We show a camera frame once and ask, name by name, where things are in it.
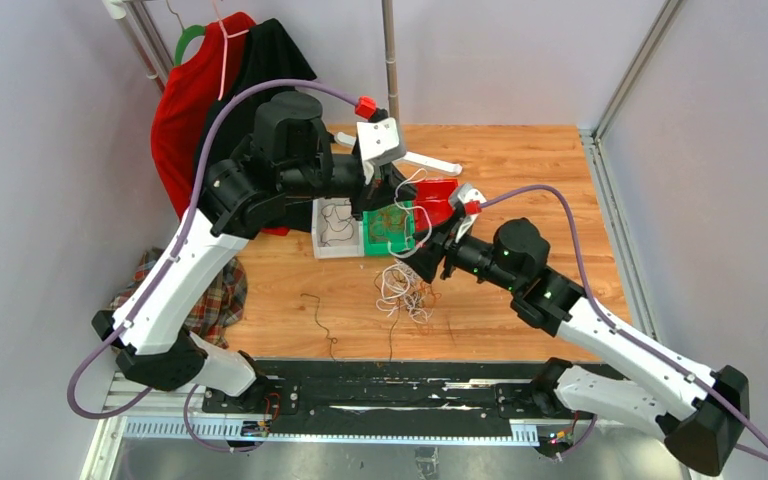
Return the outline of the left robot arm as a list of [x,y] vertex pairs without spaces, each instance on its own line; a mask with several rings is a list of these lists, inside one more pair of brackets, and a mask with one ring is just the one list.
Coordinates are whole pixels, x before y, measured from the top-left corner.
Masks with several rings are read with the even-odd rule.
[[349,154],[333,152],[322,105],[309,94],[282,90],[252,111],[239,144],[197,182],[198,199],[163,258],[126,304],[93,322],[116,339],[127,379],[161,391],[197,383],[243,413],[264,405],[267,389],[249,360],[190,332],[185,319],[229,261],[292,207],[342,198],[359,215],[413,197],[395,167],[406,152],[398,122],[367,99],[357,110]]

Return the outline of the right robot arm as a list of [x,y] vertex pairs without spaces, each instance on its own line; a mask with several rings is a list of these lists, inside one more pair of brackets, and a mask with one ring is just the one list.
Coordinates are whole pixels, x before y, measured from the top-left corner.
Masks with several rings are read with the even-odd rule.
[[622,374],[613,380],[551,359],[531,390],[534,408],[593,413],[663,442],[688,468],[718,476],[749,415],[749,380],[737,368],[715,370],[685,358],[603,310],[582,285],[547,264],[550,244],[525,218],[499,227],[492,241],[468,234],[451,219],[427,233],[403,261],[426,282],[459,269],[511,295],[527,325],[576,344]]

